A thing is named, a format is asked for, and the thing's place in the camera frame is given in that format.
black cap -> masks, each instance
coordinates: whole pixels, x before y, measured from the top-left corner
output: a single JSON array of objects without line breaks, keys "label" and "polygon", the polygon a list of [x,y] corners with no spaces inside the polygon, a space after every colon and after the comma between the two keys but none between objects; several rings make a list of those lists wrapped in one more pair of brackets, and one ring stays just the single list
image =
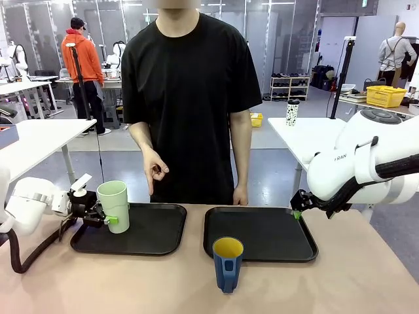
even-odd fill
[{"label": "black cap", "polygon": [[83,29],[86,30],[86,28],[84,27],[84,22],[81,18],[72,18],[70,22],[70,27],[72,29],[80,29],[83,27]]}]

yellow container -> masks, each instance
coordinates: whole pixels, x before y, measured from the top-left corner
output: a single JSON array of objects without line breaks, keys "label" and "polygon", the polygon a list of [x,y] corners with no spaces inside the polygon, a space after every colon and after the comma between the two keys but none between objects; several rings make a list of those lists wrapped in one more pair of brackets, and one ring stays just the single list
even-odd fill
[{"label": "yellow container", "polygon": [[398,107],[407,90],[389,86],[367,87],[367,103],[385,108]]},{"label": "yellow container", "polygon": [[260,128],[262,126],[263,115],[261,113],[251,113],[251,126]]}]

blue cup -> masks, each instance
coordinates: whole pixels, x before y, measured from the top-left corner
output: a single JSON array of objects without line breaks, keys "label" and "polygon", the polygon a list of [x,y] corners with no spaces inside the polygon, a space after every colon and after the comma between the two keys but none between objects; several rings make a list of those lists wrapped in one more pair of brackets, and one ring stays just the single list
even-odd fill
[{"label": "blue cup", "polygon": [[242,265],[243,243],[233,237],[221,237],[212,245],[217,286],[224,293],[232,293],[237,287]]}]

light green cup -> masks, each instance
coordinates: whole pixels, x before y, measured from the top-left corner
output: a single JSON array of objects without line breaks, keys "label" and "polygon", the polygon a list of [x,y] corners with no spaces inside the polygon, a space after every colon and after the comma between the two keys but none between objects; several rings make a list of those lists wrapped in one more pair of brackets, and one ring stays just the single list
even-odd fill
[{"label": "light green cup", "polygon": [[99,185],[97,192],[109,231],[113,234],[125,232],[130,227],[126,184],[122,181],[109,181]]}]

shoe rack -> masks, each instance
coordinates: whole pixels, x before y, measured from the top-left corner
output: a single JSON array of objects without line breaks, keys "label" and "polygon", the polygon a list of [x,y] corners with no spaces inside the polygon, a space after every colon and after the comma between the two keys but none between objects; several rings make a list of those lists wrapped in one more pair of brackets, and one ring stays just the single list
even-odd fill
[{"label": "shoe rack", "polygon": [[[294,83],[299,83],[303,81],[305,85],[303,86],[293,86]],[[274,87],[275,83],[283,82],[286,86]],[[271,77],[270,78],[270,100],[284,100],[288,101],[290,99],[302,99],[307,100],[308,96],[308,87],[310,86],[310,77]],[[297,90],[303,90],[304,92],[301,95],[291,95],[291,92]],[[277,94],[286,94],[286,96],[275,96]]]}]

